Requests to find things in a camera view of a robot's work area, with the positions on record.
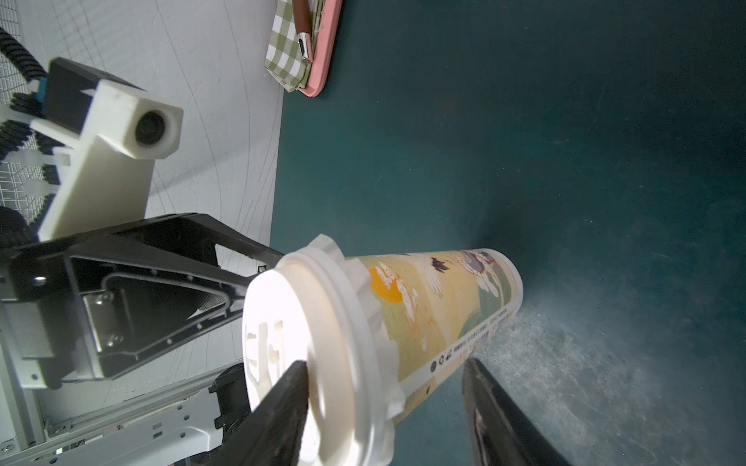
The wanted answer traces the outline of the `white plastic cup lid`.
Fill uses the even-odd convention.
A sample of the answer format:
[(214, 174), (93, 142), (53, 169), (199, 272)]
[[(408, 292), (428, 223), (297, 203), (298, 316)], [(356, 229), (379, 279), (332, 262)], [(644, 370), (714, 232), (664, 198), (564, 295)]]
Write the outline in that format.
[(249, 399), (262, 402), (291, 363), (308, 365), (300, 465), (388, 465), (404, 409), (399, 354), (357, 259), (307, 247), (260, 274), (244, 299)]

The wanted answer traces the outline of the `printed paper milk tea cup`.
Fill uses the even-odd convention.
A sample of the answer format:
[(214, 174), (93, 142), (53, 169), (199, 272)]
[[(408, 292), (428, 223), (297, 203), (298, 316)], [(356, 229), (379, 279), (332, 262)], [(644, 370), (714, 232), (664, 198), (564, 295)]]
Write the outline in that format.
[(397, 423), (441, 386), (515, 316), (524, 284), (513, 262), (491, 249), (364, 256), (399, 350), (406, 396)]

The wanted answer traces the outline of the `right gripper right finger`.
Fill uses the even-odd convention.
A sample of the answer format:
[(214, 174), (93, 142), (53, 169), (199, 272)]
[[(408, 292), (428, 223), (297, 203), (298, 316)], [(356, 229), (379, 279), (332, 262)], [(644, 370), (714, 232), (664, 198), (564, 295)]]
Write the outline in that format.
[(462, 395), (477, 465), (569, 466), (475, 357), (464, 363)]

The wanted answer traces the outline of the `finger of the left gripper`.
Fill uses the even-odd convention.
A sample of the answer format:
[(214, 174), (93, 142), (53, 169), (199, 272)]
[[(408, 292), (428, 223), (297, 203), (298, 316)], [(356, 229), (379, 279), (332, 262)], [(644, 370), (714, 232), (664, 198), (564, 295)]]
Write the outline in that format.
[(221, 246), (274, 268), (281, 252), (206, 214), (176, 214), (118, 225), (104, 236), (104, 268), (151, 275), (164, 272), (205, 280), (246, 280), (219, 266)]

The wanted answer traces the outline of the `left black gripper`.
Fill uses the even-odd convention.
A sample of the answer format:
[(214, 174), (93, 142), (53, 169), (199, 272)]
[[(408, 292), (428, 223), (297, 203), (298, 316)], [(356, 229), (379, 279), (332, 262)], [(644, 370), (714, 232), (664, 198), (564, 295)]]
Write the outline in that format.
[(1, 251), (1, 330), (24, 388), (116, 379), (237, 320), (252, 276), (215, 250)]

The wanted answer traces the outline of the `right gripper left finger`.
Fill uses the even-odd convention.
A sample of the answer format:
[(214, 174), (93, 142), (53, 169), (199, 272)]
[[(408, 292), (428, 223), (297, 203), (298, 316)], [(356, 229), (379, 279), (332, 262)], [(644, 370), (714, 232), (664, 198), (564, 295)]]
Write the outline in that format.
[(297, 465), (309, 410), (307, 364), (295, 361), (211, 455), (210, 465)]

